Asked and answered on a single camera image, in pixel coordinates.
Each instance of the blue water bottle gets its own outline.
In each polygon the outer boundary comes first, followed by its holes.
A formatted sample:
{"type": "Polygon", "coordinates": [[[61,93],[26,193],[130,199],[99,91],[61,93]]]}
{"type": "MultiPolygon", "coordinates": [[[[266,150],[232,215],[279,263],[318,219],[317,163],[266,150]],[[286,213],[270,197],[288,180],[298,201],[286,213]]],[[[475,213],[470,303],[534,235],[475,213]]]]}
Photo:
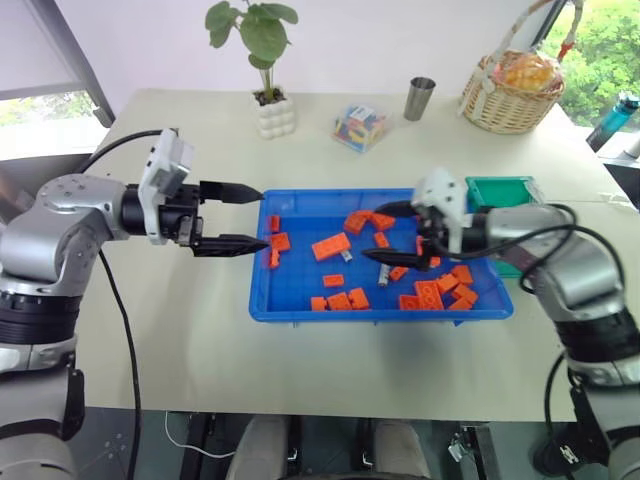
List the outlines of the blue water bottle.
{"type": "Polygon", "coordinates": [[[627,123],[633,112],[640,107],[640,98],[629,92],[620,92],[618,103],[602,119],[591,135],[587,137],[587,143],[594,152],[607,143],[611,136],[627,123]]]}

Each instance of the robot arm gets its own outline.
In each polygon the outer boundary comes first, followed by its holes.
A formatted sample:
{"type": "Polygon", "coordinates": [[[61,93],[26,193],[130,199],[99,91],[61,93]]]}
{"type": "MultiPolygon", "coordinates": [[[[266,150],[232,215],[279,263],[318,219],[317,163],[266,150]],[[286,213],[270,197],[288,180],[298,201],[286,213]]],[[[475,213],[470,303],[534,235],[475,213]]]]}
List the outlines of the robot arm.
{"type": "Polygon", "coordinates": [[[625,305],[621,269],[592,239],[571,229],[554,230],[572,223],[563,210],[530,204],[465,215],[464,198],[454,178],[434,172],[410,202],[377,210],[419,216],[422,256],[392,249],[363,253],[387,265],[426,270],[431,256],[464,258],[494,249],[498,258],[525,271],[555,250],[528,280],[565,347],[578,424],[595,458],[608,464],[610,479],[639,480],[640,332],[625,305]],[[544,228],[549,231],[499,248],[544,228]]]}
{"type": "Polygon", "coordinates": [[[206,200],[262,199],[250,187],[183,185],[192,148],[164,130],[140,185],[73,174],[44,185],[32,208],[0,238],[0,475],[69,479],[63,440],[84,417],[84,380],[75,368],[75,322],[102,244],[146,235],[195,256],[236,256],[267,244],[245,235],[203,236],[206,200]]]}

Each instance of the stainless steel tumbler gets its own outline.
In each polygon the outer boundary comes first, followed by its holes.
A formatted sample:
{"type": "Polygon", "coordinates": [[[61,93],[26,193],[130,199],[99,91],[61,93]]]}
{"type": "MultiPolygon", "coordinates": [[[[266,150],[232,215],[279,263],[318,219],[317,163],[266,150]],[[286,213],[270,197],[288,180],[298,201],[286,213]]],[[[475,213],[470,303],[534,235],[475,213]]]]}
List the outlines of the stainless steel tumbler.
{"type": "Polygon", "coordinates": [[[429,103],[436,82],[426,77],[415,77],[411,79],[407,103],[404,106],[404,118],[415,122],[422,118],[424,109],[429,103]]]}

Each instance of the floor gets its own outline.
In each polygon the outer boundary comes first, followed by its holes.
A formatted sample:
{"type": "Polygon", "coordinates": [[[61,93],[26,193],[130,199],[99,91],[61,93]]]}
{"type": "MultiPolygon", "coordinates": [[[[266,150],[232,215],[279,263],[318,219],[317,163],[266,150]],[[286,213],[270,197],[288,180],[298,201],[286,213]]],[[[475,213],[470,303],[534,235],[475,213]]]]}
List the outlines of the floor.
{"type": "MultiPolygon", "coordinates": [[[[206,450],[214,453],[232,451],[249,421],[249,415],[218,415],[214,434],[206,450]]],[[[89,408],[83,429],[69,443],[79,469],[80,480],[120,480],[125,478],[130,448],[133,415],[128,410],[89,408]]],[[[169,430],[183,443],[188,415],[169,414],[169,430]]],[[[462,478],[458,465],[447,452],[449,440],[457,429],[455,422],[413,422],[434,479],[462,478]]],[[[350,449],[356,420],[339,417],[305,417],[303,423],[302,467],[305,473],[339,473],[349,471],[350,449]]],[[[507,480],[543,480],[530,466],[535,443],[544,434],[539,423],[491,424],[491,435],[498,460],[500,478],[507,480]]],[[[143,436],[138,457],[136,480],[178,479],[182,449],[172,445],[164,432],[164,412],[145,411],[143,436]]],[[[203,462],[203,480],[222,480],[230,459],[203,462]]],[[[584,467],[577,480],[604,480],[607,471],[600,465],[584,467]]]]}

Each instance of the basket handle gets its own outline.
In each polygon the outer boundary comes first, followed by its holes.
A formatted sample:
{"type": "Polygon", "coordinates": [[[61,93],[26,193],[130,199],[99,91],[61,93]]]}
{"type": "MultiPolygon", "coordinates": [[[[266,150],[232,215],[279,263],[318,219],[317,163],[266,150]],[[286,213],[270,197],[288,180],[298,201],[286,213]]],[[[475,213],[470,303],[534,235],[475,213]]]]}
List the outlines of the basket handle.
{"type": "MultiPolygon", "coordinates": [[[[507,32],[507,34],[504,36],[498,48],[496,48],[496,50],[491,55],[489,55],[489,58],[487,59],[487,63],[485,64],[484,68],[480,66],[476,67],[476,70],[473,73],[473,78],[476,81],[480,82],[480,84],[482,85],[482,91],[480,92],[478,101],[474,106],[474,109],[472,112],[473,118],[479,117],[480,113],[482,112],[482,109],[484,108],[484,103],[486,101],[487,94],[495,90],[495,84],[491,80],[491,74],[493,73],[493,70],[496,67],[496,63],[500,61],[504,53],[509,48],[509,45],[511,44],[511,41],[513,40],[513,37],[515,36],[515,34],[518,32],[518,30],[520,30],[520,27],[522,27],[522,24],[527,20],[527,18],[531,16],[532,13],[534,13],[535,11],[539,10],[541,7],[543,7],[544,5],[552,1],[554,0],[537,0],[533,5],[531,5],[524,12],[522,12],[522,14],[518,17],[518,19],[515,21],[515,23],[511,26],[511,28],[507,32]]],[[[574,12],[573,23],[571,24],[569,33],[567,33],[567,36],[562,41],[562,46],[560,47],[560,53],[558,53],[558,57],[557,57],[558,62],[562,62],[562,59],[564,58],[564,56],[567,54],[569,50],[571,50],[571,48],[575,43],[576,30],[578,29],[578,25],[580,24],[580,19],[582,18],[584,0],[574,0],[574,5],[575,5],[575,12],[574,12]]],[[[462,115],[464,110],[467,108],[467,104],[469,103],[472,90],[473,89],[469,89],[469,91],[467,92],[467,95],[462,99],[460,107],[458,108],[458,115],[462,115]]]]}
{"type": "MultiPolygon", "coordinates": [[[[518,33],[518,30],[520,30],[520,28],[522,27],[522,24],[527,20],[527,18],[529,18],[531,14],[533,14],[534,12],[542,8],[547,3],[551,3],[553,1],[554,0],[538,0],[529,8],[527,8],[524,12],[522,12],[522,14],[518,17],[518,19],[515,21],[515,23],[511,26],[511,28],[507,32],[507,34],[504,36],[498,48],[496,48],[496,50],[487,59],[487,66],[485,67],[485,70],[488,72],[489,75],[491,75],[491,72],[493,72],[493,69],[495,68],[496,63],[500,61],[500,59],[504,55],[504,52],[507,51],[507,49],[509,48],[509,45],[511,45],[511,41],[513,40],[513,37],[515,36],[516,33],[518,33]]],[[[575,43],[576,30],[578,29],[578,25],[580,24],[580,19],[582,18],[583,4],[584,4],[584,0],[575,0],[574,2],[575,13],[573,17],[573,23],[571,24],[569,33],[567,33],[567,36],[562,41],[562,47],[560,47],[560,53],[558,54],[558,57],[557,57],[559,62],[562,61],[564,56],[571,49],[571,47],[573,47],[573,44],[575,43]]]]}

